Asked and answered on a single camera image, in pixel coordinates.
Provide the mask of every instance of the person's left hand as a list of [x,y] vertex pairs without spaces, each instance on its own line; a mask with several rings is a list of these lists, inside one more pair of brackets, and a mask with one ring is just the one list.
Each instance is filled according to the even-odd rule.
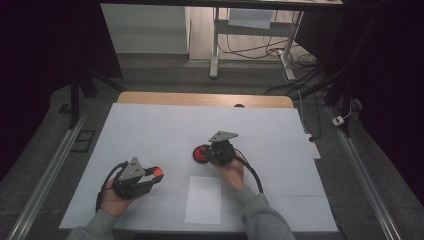
[[118,197],[115,194],[115,191],[112,189],[112,183],[113,183],[113,179],[109,180],[109,182],[107,182],[106,184],[105,190],[103,191],[103,199],[102,199],[102,203],[100,204],[100,209],[109,213],[113,217],[118,218],[122,214],[124,214],[128,206],[132,202],[134,202],[136,199],[140,197],[134,198],[131,200]]

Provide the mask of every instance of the hand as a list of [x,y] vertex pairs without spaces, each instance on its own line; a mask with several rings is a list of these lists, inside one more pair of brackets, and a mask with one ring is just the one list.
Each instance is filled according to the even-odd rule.
[[220,166],[217,164],[212,165],[219,170],[221,175],[224,176],[235,191],[239,191],[244,187],[244,165],[241,162],[233,159],[230,164],[226,166]]
[[115,191],[112,189],[112,183],[113,183],[113,179],[109,180],[109,182],[107,182],[106,184],[105,190],[103,191],[103,199],[102,199],[102,203],[100,204],[100,209],[109,213],[113,217],[118,218],[122,214],[124,214],[128,206],[132,202],[134,202],[136,199],[140,197],[134,198],[131,200],[118,197],[115,194]]

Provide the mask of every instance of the power strip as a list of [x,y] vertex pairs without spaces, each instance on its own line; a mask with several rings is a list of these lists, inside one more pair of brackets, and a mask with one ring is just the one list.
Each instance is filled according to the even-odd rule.
[[313,141],[312,142],[309,141],[309,138],[311,138],[312,135],[311,134],[305,134],[305,135],[306,135],[306,140],[309,143],[309,147],[311,148],[312,158],[313,159],[320,159],[321,158],[321,155],[319,154],[317,145]]

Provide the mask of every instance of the metal stand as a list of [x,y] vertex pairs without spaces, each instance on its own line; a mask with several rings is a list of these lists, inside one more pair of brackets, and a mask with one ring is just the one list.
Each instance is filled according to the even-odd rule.
[[286,42],[286,46],[284,47],[284,51],[280,52],[280,59],[283,63],[284,71],[287,76],[287,80],[295,80],[295,76],[293,74],[293,69],[290,65],[290,60],[288,59],[288,56],[290,54],[290,49],[293,44],[294,37],[296,36],[297,29],[299,27],[300,19],[302,17],[303,12],[294,12],[294,21],[292,23],[290,33],[288,34],[288,39]]
[[280,58],[284,65],[284,71],[288,79],[294,80],[294,74],[291,69],[288,55],[292,46],[294,37],[299,26],[302,12],[295,12],[293,23],[271,22],[269,29],[249,28],[229,25],[228,20],[219,20],[219,8],[215,9],[214,17],[214,31],[213,31],[213,47],[211,57],[211,70],[210,78],[216,79],[218,77],[218,35],[231,34],[231,35],[251,35],[251,36],[275,36],[287,37],[287,43],[284,52],[280,52]]
[[211,59],[211,72],[210,78],[216,79],[218,77],[218,32],[219,32],[219,8],[215,9],[215,18],[213,21],[213,47]]

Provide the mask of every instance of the gray sleeve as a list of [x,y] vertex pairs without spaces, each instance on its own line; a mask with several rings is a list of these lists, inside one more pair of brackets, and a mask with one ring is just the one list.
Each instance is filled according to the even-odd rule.
[[117,218],[99,209],[86,227],[74,228],[66,239],[112,240],[112,228],[117,221]]
[[295,239],[286,220],[271,206],[264,194],[256,195],[248,186],[236,193],[241,220],[249,240]]

